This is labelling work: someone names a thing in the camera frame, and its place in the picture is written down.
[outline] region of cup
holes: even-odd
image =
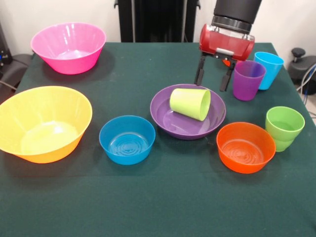
[[[267,90],[279,73],[284,60],[271,53],[256,52],[254,61],[261,63],[267,70],[267,73],[259,86],[259,90]]]
[[[204,89],[174,89],[170,96],[173,111],[203,121],[211,103],[211,92]]]
[[[304,117],[292,108],[277,106],[267,112],[266,131],[273,137],[277,152],[288,148],[304,126]]]
[[[252,100],[257,94],[265,73],[266,69],[260,63],[254,61],[238,62],[234,70],[234,96],[243,101]]]

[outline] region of yellow bowl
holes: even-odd
[[[43,86],[18,93],[0,105],[0,150],[34,163],[69,155],[92,119],[80,92]]]

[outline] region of blue cup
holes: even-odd
[[[113,162],[131,165],[149,155],[155,137],[155,129],[149,121],[127,115],[107,122],[100,131],[99,141]]]
[[[259,86],[259,90],[267,90],[279,73],[284,60],[271,53],[256,52],[254,61],[261,63],[267,70],[266,75]]]

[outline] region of black knob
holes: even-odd
[[[305,50],[302,48],[294,48],[292,49],[292,54],[295,58],[300,58],[305,55]]]

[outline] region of orange bowl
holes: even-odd
[[[258,172],[276,153],[271,135],[247,122],[227,124],[218,132],[216,142],[222,163],[242,174]]]

